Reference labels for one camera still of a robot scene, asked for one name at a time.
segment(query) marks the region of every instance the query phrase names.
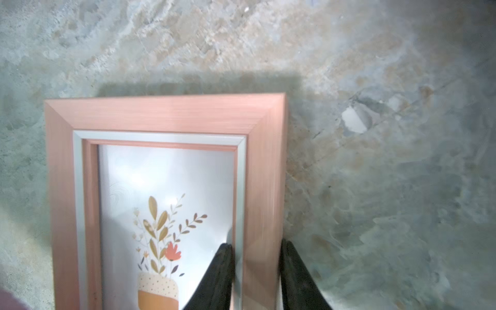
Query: glass pane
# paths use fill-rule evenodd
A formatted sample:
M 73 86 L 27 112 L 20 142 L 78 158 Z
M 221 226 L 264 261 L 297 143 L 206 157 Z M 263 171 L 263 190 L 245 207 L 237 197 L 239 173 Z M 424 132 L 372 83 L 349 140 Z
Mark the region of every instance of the glass pane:
M 231 242 L 234 152 L 99 148 L 105 310 L 182 309 Z

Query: vase illustration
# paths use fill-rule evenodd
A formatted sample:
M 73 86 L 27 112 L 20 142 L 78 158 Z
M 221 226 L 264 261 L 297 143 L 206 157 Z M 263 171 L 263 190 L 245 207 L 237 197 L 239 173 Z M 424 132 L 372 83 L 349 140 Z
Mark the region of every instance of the vase illustration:
M 179 310 L 178 285 L 159 274 L 138 275 L 138 307 L 140 310 Z

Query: golden leaf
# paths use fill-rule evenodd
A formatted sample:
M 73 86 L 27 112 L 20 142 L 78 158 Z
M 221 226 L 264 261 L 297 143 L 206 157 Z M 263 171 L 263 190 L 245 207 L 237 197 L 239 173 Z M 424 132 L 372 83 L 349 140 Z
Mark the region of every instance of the golden leaf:
M 155 255 L 155 257 L 158 258 L 157 248 L 155 247 L 155 243 L 151 239 L 150 239 L 150 250 L 152 250 L 153 255 Z
M 158 241 L 162 241 L 167 236 L 168 232 L 169 232 L 169 229 L 167 227 L 164 227 L 164 229 L 162 229 L 162 231 L 160 232 L 160 235 L 158 237 Z
M 158 219 L 157 230 L 160 230 L 164 226 L 165 221 L 167 221 L 167 211 L 162 212 L 160 218 Z
M 151 265 L 152 265 L 152 269 L 155 270 L 156 273 L 158 273 L 157 263 L 154 260 L 152 260 Z
M 148 199 L 148 207 L 150 208 L 150 213 L 152 214 L 153 219 L 156 220 L 157 219 L 157 201 L 155 200 L 155 198 L 153 198 L 153 196 L 150 196 L 150 198 Z
M 153 238 L 157 239 L 157 236 L 153 231 L 153 227 L 150 225 L 150 223 L 147 220 L 143 220 L 143 226 L 145 227 L 146 231 L 152 235 Z

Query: framed picture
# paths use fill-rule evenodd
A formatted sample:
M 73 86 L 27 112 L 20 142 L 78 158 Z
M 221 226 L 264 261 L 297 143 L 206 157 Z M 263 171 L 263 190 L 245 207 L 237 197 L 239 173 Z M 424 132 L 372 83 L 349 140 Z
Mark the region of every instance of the framed picture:
M 284 94 L 45 101 L 57 309 L 181 310 L 233 245 L 232 309 L 274 309 Z

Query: silver inner frame trim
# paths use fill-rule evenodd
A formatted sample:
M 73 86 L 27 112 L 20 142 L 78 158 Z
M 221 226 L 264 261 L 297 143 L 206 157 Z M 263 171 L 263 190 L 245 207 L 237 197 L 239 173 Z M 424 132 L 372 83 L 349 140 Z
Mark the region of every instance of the silver inner frame trim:
M 72 134 L 74 150 L 74 187 L 77 229 L 77 260 L 79 276 L 79 306 L 81 310 L 88 309 L 88 279 L 86 266 L 86 235 L 84 222 L 84 183 L 83 183 L 83 139 L 140 141 L 140 142 L 170 142 L 184 144 L 208 144 L 237 146 L 236 171 L 236 248 L 234 279 L 234 308 L 241 310 L 243 283 L 243 238 L 245 231 L 245 176 L 246 176 L 246 136 L 197 134 L 197 133 L 159 133 L 136 131 L 96 131 L 74 130 Z

